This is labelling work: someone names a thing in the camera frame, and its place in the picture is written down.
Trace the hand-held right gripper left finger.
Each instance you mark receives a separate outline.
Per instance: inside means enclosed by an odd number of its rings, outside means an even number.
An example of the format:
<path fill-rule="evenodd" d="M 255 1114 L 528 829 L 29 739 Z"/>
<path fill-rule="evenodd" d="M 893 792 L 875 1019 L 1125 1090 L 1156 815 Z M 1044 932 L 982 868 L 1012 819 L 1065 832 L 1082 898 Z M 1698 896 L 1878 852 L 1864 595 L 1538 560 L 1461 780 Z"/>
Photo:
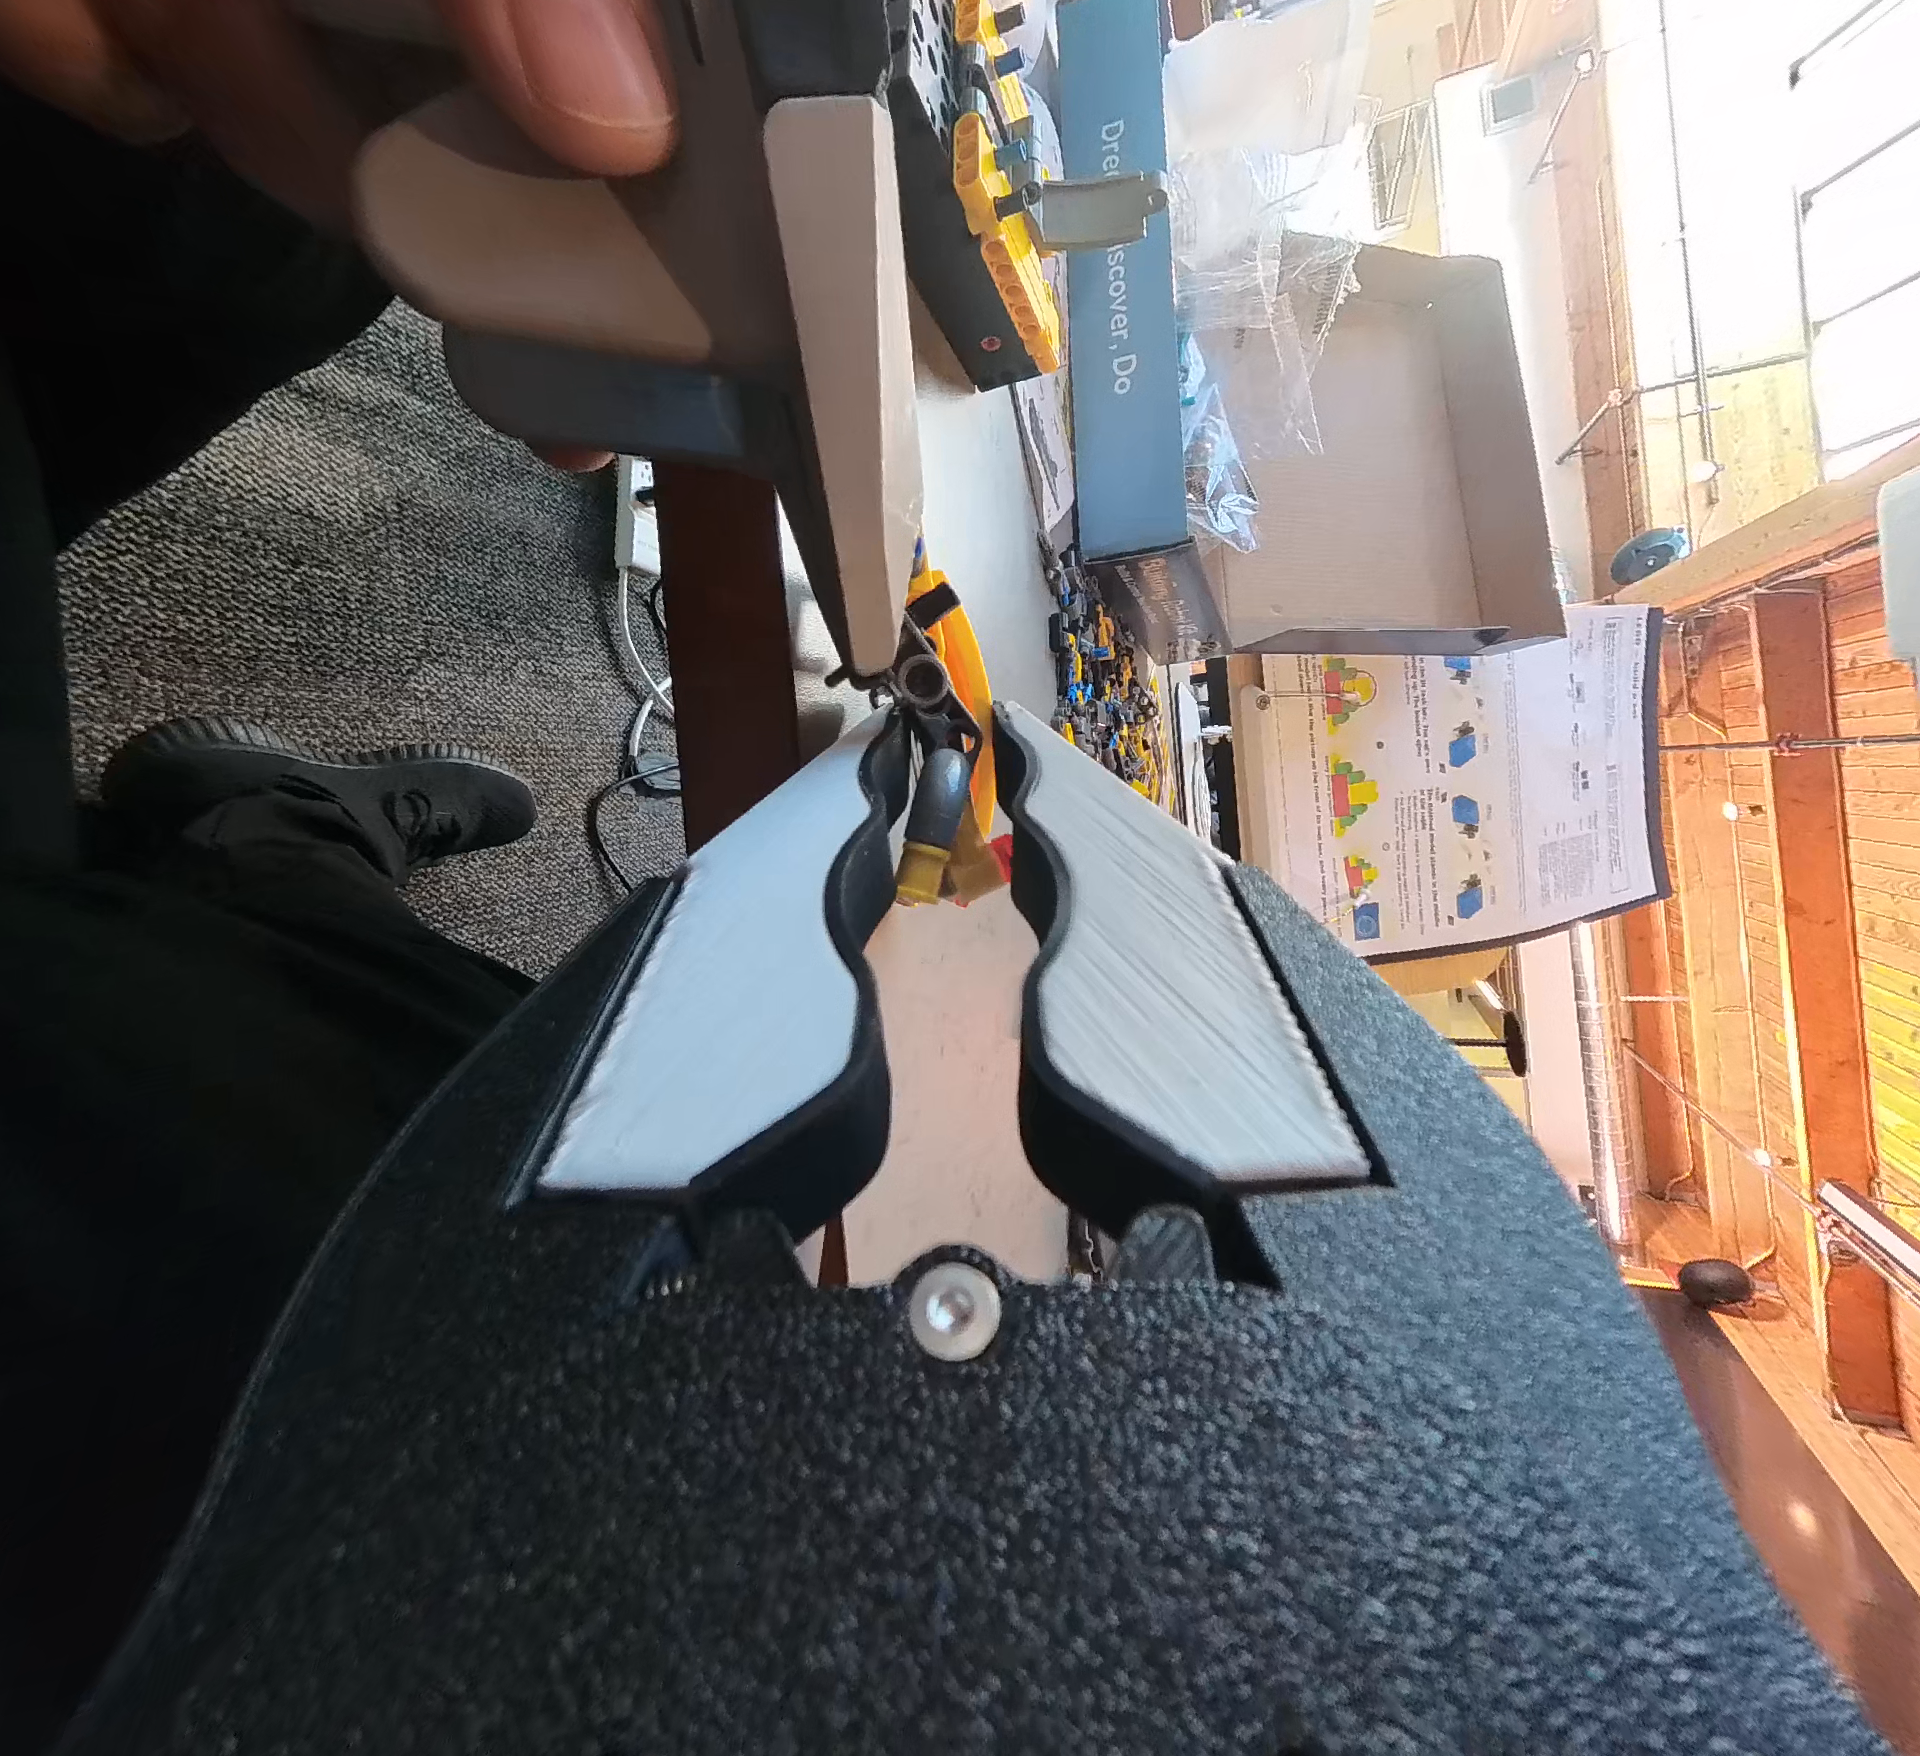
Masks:
<path fill-rule="evenodd" d="M 891 1081 L 865 957 L 895 896 L 908 733 L 877 712 L 699 846 L 597 1012 L 543 1197 L 631 1197 L 695 1234 L 818 1234 L 877 1174 Z"/>

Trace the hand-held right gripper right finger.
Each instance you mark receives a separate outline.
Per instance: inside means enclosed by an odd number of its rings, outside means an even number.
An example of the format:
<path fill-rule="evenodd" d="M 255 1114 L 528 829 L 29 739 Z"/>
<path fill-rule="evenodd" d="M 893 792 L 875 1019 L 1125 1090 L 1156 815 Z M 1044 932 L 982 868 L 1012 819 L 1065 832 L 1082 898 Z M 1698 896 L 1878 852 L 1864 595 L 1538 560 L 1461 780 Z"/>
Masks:
<path fill-rule="evenodd" d="M 996 704 L 1020 986 L 1020 1146 L 1094 1223 L 1363 1188 L 1376 1162 L 1228 863 L 1020 704 Z"/>

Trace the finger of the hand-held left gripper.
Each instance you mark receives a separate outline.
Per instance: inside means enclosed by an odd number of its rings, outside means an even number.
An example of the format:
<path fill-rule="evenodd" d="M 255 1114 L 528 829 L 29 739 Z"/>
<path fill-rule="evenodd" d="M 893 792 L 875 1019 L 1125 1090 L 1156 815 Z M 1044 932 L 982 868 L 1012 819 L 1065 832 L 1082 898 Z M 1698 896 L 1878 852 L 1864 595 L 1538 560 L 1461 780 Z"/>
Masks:
<path fill-rule="evenodd" d="M 889 673 L 923 527 L 923 455 L 895 133 L 869 94 L 765 118 L 780 259 L 823 479 L 843 660 Z"/>

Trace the yellow curved toy arm assembly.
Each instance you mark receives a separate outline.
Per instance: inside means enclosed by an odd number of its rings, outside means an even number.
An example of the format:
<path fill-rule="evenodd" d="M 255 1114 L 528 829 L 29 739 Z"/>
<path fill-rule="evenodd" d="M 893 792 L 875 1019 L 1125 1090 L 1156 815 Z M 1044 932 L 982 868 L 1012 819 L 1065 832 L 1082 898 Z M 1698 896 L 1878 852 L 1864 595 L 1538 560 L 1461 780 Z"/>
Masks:
<path fill-rule="evenodd" d="M 948 666 L 955 707 L 919 714 L 895 704 L 912 770 L 895 902 L 965 907 L 1008 885 L 1012 840 L 996 829 L 995 704 L 986 666 L 955 586 L 921 540 L 914 549 L 901 627 L 908 620 L 927 633 Z"/>

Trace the person's left hand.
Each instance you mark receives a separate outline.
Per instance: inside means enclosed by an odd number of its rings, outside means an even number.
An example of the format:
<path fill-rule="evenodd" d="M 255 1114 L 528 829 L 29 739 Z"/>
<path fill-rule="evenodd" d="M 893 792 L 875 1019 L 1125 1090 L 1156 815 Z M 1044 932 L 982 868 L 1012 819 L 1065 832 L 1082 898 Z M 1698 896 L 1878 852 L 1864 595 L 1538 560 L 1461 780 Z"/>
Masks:
<path fill-rule="evenodd" d="M 678 135 L 653 0 L 431 0 L 468 74 L 549 157 L 635 176 Z M 365 137 L 281 0 L 1 0 L 3 81 L 129 144 L 199 133 L 303 218 L 348 224 Z"/>

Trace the open instruction booklet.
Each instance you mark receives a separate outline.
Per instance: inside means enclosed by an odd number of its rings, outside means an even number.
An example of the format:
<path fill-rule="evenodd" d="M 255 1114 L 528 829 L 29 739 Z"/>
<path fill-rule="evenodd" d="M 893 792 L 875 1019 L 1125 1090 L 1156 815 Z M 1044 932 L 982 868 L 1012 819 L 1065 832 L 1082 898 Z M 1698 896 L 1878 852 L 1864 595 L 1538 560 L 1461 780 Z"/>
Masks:
<path fill-rule="evenodd" d="M 1052 551 L 1074 538 L 1069 373 L 1020 381 L 1011 392 L 1030 508 Z"/>

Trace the black battery box base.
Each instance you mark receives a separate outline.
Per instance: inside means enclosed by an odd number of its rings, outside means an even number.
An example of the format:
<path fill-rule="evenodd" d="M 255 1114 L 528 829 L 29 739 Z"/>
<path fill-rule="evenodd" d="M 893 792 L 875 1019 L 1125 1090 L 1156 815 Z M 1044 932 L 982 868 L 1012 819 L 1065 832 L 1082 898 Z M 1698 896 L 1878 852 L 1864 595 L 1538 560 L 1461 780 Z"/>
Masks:
<path fill-rule="evenodd" d="M 1050 378 L 1069 338 L 1062 259 L 1142 243 L 1167 181 L 1070 180 L 1047 156 L 1020 3 L 886 0 L 886 21 L 908 278 L 976 392 Z"/>

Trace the blue building kit box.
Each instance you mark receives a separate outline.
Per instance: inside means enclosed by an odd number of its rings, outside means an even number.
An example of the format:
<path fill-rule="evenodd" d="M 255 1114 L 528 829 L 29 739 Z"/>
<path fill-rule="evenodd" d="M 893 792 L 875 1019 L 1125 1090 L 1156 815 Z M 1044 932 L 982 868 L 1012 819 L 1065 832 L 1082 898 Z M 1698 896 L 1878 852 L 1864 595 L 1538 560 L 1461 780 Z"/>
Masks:
<path fill-rule="evenodd" d="M 1500 262 L 1360 248 L 1309 378 L 1320 447 L 1247 455 L 1256 549 L 1188 525 L 1171 212 L 1069 257 L 1076 542 L 1162 660 L 1563 640 Z"/>

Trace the pile of small building parts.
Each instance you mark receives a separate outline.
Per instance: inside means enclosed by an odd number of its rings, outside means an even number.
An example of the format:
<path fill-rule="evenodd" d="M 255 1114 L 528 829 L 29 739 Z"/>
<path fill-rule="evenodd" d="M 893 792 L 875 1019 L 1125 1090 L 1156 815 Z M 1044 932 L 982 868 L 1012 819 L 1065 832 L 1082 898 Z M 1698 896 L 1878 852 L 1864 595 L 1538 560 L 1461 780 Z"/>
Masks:
<path fill-rule="evenodd" d="M 1050 597 L 1052 730 L 1211 840 L 1202 664 L 1156 661 L 1070 551 L 1040 544 L 1040 566 Z"/>

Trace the person's black shoe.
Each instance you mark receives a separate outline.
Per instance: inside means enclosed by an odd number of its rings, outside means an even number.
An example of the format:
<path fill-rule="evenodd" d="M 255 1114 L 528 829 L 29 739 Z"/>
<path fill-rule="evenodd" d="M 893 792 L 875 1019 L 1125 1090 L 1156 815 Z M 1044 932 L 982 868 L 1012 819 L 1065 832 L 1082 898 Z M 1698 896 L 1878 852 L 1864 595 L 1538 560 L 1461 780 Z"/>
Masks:
<path fill-rule="evenodd" d="M 99 795 L 122 823 L 205 846 L 341 848 L 405 885 L 526 838 L 538 805 L 507 766 L 446 741 L 325 752 L 241 718 L 180 718 L 122 741 Z"/>

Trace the printed paper sheet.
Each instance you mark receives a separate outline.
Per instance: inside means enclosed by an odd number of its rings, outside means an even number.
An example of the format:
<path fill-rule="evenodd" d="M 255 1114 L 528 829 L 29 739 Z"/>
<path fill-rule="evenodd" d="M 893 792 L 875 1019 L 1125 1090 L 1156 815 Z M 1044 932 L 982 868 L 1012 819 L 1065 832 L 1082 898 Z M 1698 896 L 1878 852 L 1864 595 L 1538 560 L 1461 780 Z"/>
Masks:
<path fill-rule="evenodd" d="M 1244 856 L 1369 964 L 1667 900 L 1663 633 L 1571 606 L 1560 640 L 1513 650 L 1263 661 L 1232 701 Z"/>

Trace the clear plastic bags with parts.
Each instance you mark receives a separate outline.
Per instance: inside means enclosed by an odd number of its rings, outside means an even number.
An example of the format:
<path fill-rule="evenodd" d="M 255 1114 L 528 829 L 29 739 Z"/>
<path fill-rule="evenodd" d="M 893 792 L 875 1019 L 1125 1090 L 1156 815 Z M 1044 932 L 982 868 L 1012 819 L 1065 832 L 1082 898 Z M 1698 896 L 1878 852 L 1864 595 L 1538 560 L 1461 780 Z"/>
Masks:
<path fill-rule="evenodd" d="M 1323 447 L 1310 379 L 1373 227 L 1377 0 L 1289 0 L 1163 59 L 1188 527 L 1260 544 L 1259 477 Z"/>

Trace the person's black trousers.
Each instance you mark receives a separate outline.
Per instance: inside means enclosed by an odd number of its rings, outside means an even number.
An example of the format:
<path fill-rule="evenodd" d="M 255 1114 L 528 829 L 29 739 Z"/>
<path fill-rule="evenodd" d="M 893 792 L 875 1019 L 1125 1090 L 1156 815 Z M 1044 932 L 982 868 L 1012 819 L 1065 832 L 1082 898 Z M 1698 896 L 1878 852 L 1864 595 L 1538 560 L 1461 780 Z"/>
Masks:
<path fill-rule="evenodd" d="M 390 303 L 195 140 L 3 83 L 1 1705 L 64 1731 L 374 1159 L 531 980 L 341 848 L 86 808 L 57 559 Z"/>

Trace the white tube light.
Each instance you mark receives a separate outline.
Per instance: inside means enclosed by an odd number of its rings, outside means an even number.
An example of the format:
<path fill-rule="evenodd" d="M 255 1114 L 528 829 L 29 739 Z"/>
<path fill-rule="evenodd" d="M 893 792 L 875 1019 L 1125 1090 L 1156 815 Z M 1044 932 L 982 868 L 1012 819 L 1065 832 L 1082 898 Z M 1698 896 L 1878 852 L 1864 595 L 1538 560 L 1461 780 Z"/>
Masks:
<path fill-rule="evenodd" d="M 1813 1208 L 1833 1254 L 1846 1248 L 1897 1296 L 1917 1307 L 1917 1238 L 1903 1223 L 1833 1178 L 1818 1186 Z"/>

